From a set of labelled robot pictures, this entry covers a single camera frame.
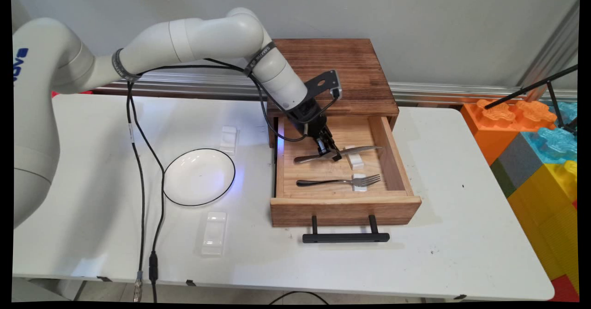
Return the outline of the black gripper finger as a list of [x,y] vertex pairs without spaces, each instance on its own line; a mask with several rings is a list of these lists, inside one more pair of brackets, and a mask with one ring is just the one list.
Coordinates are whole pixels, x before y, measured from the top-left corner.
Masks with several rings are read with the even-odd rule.
[[334,140],[333,140],[333,135],[331,134],[331,131],[329,130],[329,128],[322,128],[322,142],[324,147],[327,150],[331,150],[331,151],[337,151],[338,148],[336,147]]
[[318,145],[318,151],[319,151],[319,155],[321,156],[321,159],[331,159],[334,162],[337,162],[342,159],[342,153],[339,149],[337,151],[331,151],[331,150],[327,150],[324,147],[323,142],[322,142],[322,137],[317,138],[316,143]]

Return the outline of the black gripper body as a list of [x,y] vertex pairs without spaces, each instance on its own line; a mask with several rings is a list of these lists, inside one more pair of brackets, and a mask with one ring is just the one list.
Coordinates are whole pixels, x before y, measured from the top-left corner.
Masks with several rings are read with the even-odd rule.
[[288,111],[289,121],[300,134],[305,134],[314,140],[320,139],[326,128],[325,111],[329,107],[331,107],[331,102],[321,108],[316,99],[308,99]]

